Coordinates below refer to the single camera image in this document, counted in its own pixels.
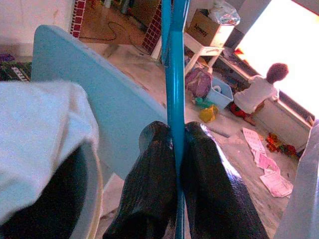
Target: blue pole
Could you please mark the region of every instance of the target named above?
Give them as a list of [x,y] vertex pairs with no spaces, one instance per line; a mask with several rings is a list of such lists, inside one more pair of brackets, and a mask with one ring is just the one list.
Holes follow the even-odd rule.
[[184,194],[180,166],[184,153],[184,40],[183,29],[189,0],[162,0],[162,62],[165,66],[167,121],[171,128],[177,175],[176,239],[184,239]]

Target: child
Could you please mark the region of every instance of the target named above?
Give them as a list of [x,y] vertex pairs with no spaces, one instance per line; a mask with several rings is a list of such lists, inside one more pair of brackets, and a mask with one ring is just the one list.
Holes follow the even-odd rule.
[[284,79],[288,72],[286,64],[276,63],[269,68],[265,79],[258,75],[249,79],[250,87],[234,95],[234,103],[230,106],[231,112],[255,125],[253,113],[264,106],[265,99],[278,100],[279,91],[273,84]]

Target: window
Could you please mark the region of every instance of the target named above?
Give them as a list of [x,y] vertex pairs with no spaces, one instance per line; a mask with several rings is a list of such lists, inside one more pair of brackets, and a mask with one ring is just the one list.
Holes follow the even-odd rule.
[[286,63],[289,74],[275,86],[319,116],[318,15],[291,0],[272,0],[236,52],[262,76],[273,63]]

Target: blue plastic basket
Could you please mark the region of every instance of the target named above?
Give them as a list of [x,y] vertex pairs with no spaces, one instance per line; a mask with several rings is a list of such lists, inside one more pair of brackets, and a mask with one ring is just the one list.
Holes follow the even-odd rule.
[[[221,93],[214,90],[214,86],[219,86],[221,89]],[[220,109],[225,108],[230,102],[234,100],[231,88],[216,77],[214,77],[212,80],[212,88],[206,96],[206,99],[213,102]]]

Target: floor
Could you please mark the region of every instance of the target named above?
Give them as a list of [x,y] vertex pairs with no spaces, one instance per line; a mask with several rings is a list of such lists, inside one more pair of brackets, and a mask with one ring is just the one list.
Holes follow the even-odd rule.
[[[159,104],[166,107],[164,70],[158,61],[129,45],[86,44],[140,85]],[[189,95],[186,95],[185,121],[200,121],[198,118],[199,111],[200,109],[191,102]],[[252,129],[264,139],[268,133],[260,125],[251,126],[242,119],[235,117],[227,109],[220,110],[216,120],[206,125],[220,144],[229,162],[242,176],[261,221],[272,239],[289,199],[287,197],[272,197],[262,184],[259,176],[263,175],[263,171],[256,167],[241,129],[242,127]],[[273,158],[281,168],[282,176],[293,183],[298,164],[297,160],[288,158],[283,154],[271,153],[267,149],[266,151],[267,155]],[[109,184],[112,186],[104,194],[104,216],[100,220],[96,239],[102,238],[104,231],[114,218],[121,196],[122,179],[114,175]],[[190,236],[187,221],[185,228],[185,238],[188,239]]]
[[134,20],[116,8],[106,8],[97,2],[86,4],[80,32],[82,42],[142,45],[145,33]]

